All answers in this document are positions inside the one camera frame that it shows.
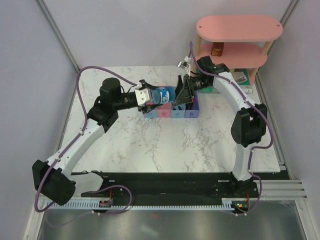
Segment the blue round tape dispenser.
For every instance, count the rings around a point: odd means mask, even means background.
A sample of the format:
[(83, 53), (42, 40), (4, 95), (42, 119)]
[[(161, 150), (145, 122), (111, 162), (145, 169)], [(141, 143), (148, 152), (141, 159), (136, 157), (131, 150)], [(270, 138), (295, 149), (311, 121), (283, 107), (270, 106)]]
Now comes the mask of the blue round tape dispenser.
[(176, 99), (174, 86), (162, 86), (151, 90), (152, 101), (156, 105), (172, 103)]

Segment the light blue drawer bin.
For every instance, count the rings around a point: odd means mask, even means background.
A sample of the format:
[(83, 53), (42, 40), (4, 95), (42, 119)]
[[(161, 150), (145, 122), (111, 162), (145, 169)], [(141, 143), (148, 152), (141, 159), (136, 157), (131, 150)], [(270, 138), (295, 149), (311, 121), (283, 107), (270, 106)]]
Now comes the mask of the light blue drawer bin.
[[(154, 105), (154, 103), (152, 101), (147, 102), (145, 107), (147, 108), (147, 106), (149, 106), (149, 105)], [(151, 111), (149, 111), (148, 113), (144, 113), (143, 115), (145, 118), (155, 119), (158, 117), (157, 108), (154, 108)]]

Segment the purple drawer bin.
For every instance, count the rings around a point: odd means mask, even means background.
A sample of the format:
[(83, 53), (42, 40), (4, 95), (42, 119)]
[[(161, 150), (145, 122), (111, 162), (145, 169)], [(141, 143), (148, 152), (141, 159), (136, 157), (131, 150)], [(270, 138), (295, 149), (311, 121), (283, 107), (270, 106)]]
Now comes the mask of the purple drawer bin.
[(185, 104), (185, 118), (198, 118), (200, 113), (198, 93), (195, 94), (193, 102)]

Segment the pink drawer bin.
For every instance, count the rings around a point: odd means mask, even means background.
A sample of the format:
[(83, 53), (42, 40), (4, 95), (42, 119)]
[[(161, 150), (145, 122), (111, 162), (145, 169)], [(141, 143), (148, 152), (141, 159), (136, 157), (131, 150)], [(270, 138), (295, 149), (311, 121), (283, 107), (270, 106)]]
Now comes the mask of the pink drawer bin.
[(172, 104), (170, 102), (163, 104), (157, 108), (158, 118), (171, 118)]

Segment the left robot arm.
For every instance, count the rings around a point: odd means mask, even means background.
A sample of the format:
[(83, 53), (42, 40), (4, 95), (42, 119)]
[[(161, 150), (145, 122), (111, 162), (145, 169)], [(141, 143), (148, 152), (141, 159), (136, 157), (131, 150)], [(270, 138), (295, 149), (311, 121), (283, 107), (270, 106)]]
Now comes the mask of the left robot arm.
[(149, 103), (155, 89), (156, 86), (140, 80), (134, 91), (122, 92), (117, 78), (105, 79), (93, 107), (84, 114), (83, 127), (77, 130), (73, 139), (46, 161), (37, 160), (33, 164), (36, 196), (44, 195), (60, 206), (74, 195), (86, 192), (106, 196), (110, 185), (100, 175), (94, 172), (73, 175), (73, 169), (86, 151), (116, 122), (120, 110), (138, 108), (143, 113), (151, 111), (153, 107)]

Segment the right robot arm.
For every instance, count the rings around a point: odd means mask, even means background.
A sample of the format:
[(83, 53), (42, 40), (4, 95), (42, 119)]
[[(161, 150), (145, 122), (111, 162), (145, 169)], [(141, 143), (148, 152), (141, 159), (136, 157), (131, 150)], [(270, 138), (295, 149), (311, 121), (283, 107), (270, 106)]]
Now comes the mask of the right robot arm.
[(218, 90), (228, 101), (235, 113), (230, 132), (236, 143), (236, 155), (226, 190), (240, 197), (255, 188), (251, 171), (253, 150), (266, 134), (268, 109), (245, 94), (224, 63), (214, 64), (209, 56), (199, 58), (196, 63), (199, 72), (195, 76), (178, 76), (173, 105), (190, 104), (199, 90), (208, 87)]

